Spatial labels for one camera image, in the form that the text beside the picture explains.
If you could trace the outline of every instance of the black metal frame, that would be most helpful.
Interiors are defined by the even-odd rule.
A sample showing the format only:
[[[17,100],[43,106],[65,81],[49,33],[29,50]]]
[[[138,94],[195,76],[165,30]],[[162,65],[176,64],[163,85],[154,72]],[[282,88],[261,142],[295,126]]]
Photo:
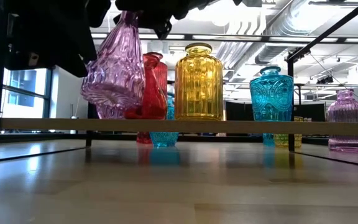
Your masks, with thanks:
[[[8,13],[6,11],[4,11],[4,9],[6,8],[6,0],[0,0],[0,108],[1,108],[1,97],[2,97],[2,89],[3,88],[13,88],[11,86],[6,87],[2,84],[3,81],[3,75],[4,75],[4,59],[5,59],[5,54],[7,52],[7,17],[8,17]],[[335,30],[337,30],[338,28],[340,28],[341,26],[343,26],[345,23],[349,22],[351,19],[353,19],[355,16],[358,15],[358,7],[355,8],[352,12],[350,12],[348,15],[346,15],[344,18],[342,18],[339,22],[337,22],[335,25],[333,25],[331,28],[329,28],[326,32],[324,32],[323,34],[321,34],[319,37],[315,38],[315,40],[313,40],[312,42],[308,43],[308,45],[306,47],[303,47],[302,49],[294,52],[293,54],[290,54],[287,58],[287,63],[288,63],[288,74],[290,76],[293,77],[293,64],[302,56],[302,54],[308,52],[310,50],[310,48],[312,48],[314,45],[316,44],[358,44],[358,42],[345,42],[346,38],[337,38],[337,42],[321,42],[324,38],[326,38],[328,35],[332,34]],[[183,39],[177,39],[177,40],[199,40],[197,38],[195,38],[193,35],[183,35],[184,38]],[[209,36],[216,36],[216,38],[219,38],[221,35],[209,35]],[[283,41],[279,41],[279,40],[272,40],[272,36],[262,36],[262,35],[242,35],[242,36],[238,36],[238,35],[233,35],[231,37],[231,35],[225,35],[226,38],[223,39],[212,39],[210,41],[224,41],[224,42],[242,42],[242,41],[247,41],[247,42],[277,42],[277,43],[282,43]],[[256,38],[254,40],[250,40],[247,39],[246,37],[260,37],[259,39]],[[284,41],[286,43],[304,43],[305,41]],[[92,136],[93,136],[93,132],[92,131],[87,131],[86,132],[86,147],[90,147],[91,143],[92,143]],[[288,137],[288,143],[289,143],[289,151],[292,153],[299,153],[302,154],[300,152],[295,152],[295,139],[294,139],[294,135],[293,134],[289,134]],[[23,157],[30,157],[30,156],[39,156],[39,155],[43,155],[43,154],[51,154],[51,153],[57,153],[57,152],[63,152],[63,151],[71,151],[73,149],[66,149],[66,150],[62,150],[62,151],[56,151],[56,152],[48,152],[48,153],[40,153],[40,154],[33,154],[33,155],[28,155],[28,156],[19,156],[19,157],[9,157],[9,158],[3,158],[0,159],[1,160],[9,160],[9,159],[17,159],[17,158],[23,158]],[[329,159],[329,160],[335,160],[335,161],[339,161],[339,162],[346,162],[346,163],[351,163],[348,161],[341,161],[341,160],[337,160],[337,159],[332,159],[332,158],[328,158],[328,157],[321,157],[323,159]]]
[[[324,38],[326,38],[329,35],[331,35],[333,32],[335,32],[336,30],[341,28],[344,24],[346,24],[347,22],[349,22],[350,20],[355,18],[355,16],[357,16],[357,15],[358,15],[358,7],[355,8],[353,11],[351,11],[348,15],[343,17],[341,20],[339,20],[337,23],[335,23],[328,30],[323,32],[320,36],[315,38],[315,40],[310,42],[308,45],[306,45],[302,49],[297,50],[296,52],[289,53],[288,57],[287,57],[288,75],[293,77],[293,75],[294,75],[293,64],[296,63],[296,61],[298,61],[299,59],[301,59],[304,56],[304,54],[307,54],[308,52],[310,52],[310,49],[312,47],[314,47],[316,44],[320,44],[321,41]],[[292,152],[292,153],[297,153],[297,154],[302,154],[302,155],[306,155],[306,156],[318,157],[318,158],[321,158],[321,159],[328,159],[328,160],[331,160],[331,161],[345,162],[345,163],[348,163],[348,164],[358,165],[358,163],[356,163],[356,162],[349,162],[349,161],[344,161],[344,160],[340,160],[340,159],[333,159],[333,158],[330,158],[330,157],[316,156],[316,155],[302,153],[302,152],[295,152],[295,142],[294,142],[293,134],[290,134],[289,137],[288,137],[288,145],[289,145],[289,151]]]

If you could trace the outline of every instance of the wooden shelf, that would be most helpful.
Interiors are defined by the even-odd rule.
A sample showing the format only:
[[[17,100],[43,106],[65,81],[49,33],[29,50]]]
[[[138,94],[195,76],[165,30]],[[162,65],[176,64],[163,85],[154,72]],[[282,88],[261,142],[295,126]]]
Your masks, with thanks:
[[[5,129],[358,135],[358,123],[2,118]]]

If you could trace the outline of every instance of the ceiling duct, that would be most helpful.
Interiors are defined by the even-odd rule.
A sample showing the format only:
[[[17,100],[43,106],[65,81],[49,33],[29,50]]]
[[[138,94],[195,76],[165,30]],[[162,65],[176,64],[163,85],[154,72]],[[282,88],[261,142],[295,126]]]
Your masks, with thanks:
[[[309,2],[310,0],[293,0],[277,20],[264,31],[264,35],[308,35],[333,16],[332,12],[326,12],[330,7],[313,6],[309,5]],[[236,63],[234,70],[238,70],[246,62],[268,64],[287,48],[286,46],[253,43],[244,58]]]

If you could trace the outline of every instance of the purple glass vase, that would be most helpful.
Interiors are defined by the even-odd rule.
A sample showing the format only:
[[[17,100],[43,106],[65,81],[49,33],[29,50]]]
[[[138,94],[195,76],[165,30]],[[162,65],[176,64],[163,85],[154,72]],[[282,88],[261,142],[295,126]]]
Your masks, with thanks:
[[[100,118],[122,119],[126,109],[141,105],[145,75],[136,12],[122,12],[87,69],[81,94],[96,106]]]
[[[358,122],[358,101],[353,90],[338,90],[337,100],[328,108],[329,122]],[[358,136],[330,136],[328,147],[332,151],[358,152]]]

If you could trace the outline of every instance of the ceiling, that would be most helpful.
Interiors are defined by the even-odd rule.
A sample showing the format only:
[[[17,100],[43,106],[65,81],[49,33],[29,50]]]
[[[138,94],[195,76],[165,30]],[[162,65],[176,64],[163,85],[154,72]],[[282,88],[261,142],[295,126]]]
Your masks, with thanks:
[[[205,12],[198,12],[197,10],[188,14],[188,17],[182,19],[180,21],[172,21],[173,28],[171,34],[237,34],[231,33],[232,27],[235,26],[235,22],[240,21],[249,21],[249,24],[255,24],[255,21],[258,25],[264,26],[266,23],[269,23],[269,20],[274,17],[276,13],[278,13],[281,8],[288,2],[288,0],[276,0],[276,5],[273,7],[268,6],[263,7],[262,9],[248,8],[245,6],[240,6],[239,8],[234,8],[230,4],[232,4],[232,0],[221,0],[219,1],[221,5],[217,7],[220,9],[219,11],[209,12],[208,8],[212,6],[208,6],[205,9]],[[324,9],[326,6],[311,6],[315,7],[315,12],[324,13]],[[318,24],[315,29],[313,29],[308,35],[309,36],[318,36],[330,28],[333,24],[335,24],[338,20],[343,18],[346,14],[348,14],[351,10],[353,10],[355,6],[333,6],[329,8],[329,16],[328,19],[322,23]],[[117,16],[120,12],[115,8],[115,5],[112,4],[112,8],[108,12],[108,15],[105,17],[105,20],[101,27],[97,29],[91,29],[92,33],[107,33],[109,32],[115,25],[112,19]],[[307,24],[309,21],[315,19],[316,14],[311,14],[309,17],[305,17],[304,23]],[[253,32],[248,33],[259,35],[263,30],[254,29]],[[139,29],[141,34],[153,33],[152,30],[148,29]],[[344,25],[342,28],[338,29],[336,32],[332,34],[333,37],[358,37],[358,16]],[[102,40],[95,40],[95,46],[101,44]],[[190,44],[190,41],[185,40],[142,40],[142,50],[143,52],[150,51],[159,51],[163,53],[165,58],[165,63],[168,65],[168,69],[173,70],[175,68],[176,62],[185,56],[183,50],[178,50],[178,47],[184,49],[184,47]],[[212,55],[217,56],[217,54],[221,54],[220,50],[223,47],[223,42],[211,41],[207,42],[213,47]],[[290,45],[287,47],[287,50],[291,50],[296,46]],[[249,56],[250,52],[245,51],[240,58],[236,60],[237,65],[233,78],[229,80],[229,82],[233,82],[234,78],[237,78],[236,82],[244,82],[249,83],[253,78],[256,78],[255,75],[258,74],[258,71],[261,68],[269,65],[256,65],[253,58],[252,60],[248,60],[244,63],[242,58]],[[287,55],[287,51],[281,53],[272,60],[271,65],[279,65],[282,68],[282,74],[287,74],[286,63],[284,62],[284,58]],[[319,62],[308,55],[304,59],[301,59],[294,66],[294,75],[295,75],[295,83],[316,83],[317,78],[320,73],[323,73],[325,70],[332,69],[334,71],[333,75],[338,79],[339,82],[346,82],[346,78],[349,73],[349,69],[358,64],[358,45],[349,45],[349,44],[318,44],[311,49],[311,55]],[[237,95],[249,95],[246,92],[249,92],[247,89],[237,89],[239,86],[236,86],[236,91],[227,91],[226,96],[230,98],[232,93],[236,92]],[[226,86],[225,89],[233,89],[233,86]]]

